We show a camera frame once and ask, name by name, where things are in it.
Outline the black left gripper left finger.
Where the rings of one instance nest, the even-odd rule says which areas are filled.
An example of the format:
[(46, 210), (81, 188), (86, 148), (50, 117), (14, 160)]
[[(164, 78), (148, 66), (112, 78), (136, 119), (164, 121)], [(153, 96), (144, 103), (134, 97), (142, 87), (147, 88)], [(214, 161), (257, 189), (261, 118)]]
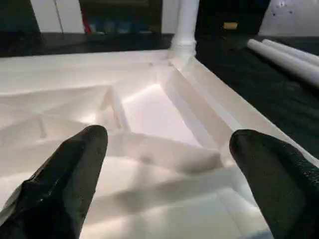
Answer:
[(77, 239), (96, 192), (107, 130), (90, 125), (63, 141), (0, 212), (2, 239)]

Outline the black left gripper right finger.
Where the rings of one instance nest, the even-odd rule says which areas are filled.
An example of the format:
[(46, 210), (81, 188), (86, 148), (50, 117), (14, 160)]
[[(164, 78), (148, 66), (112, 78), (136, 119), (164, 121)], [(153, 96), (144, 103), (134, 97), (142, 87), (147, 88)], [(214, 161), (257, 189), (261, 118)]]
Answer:
[(276, 239), (319, 237), (319, 169), (291, 144), (251, 129), (229, 149)]

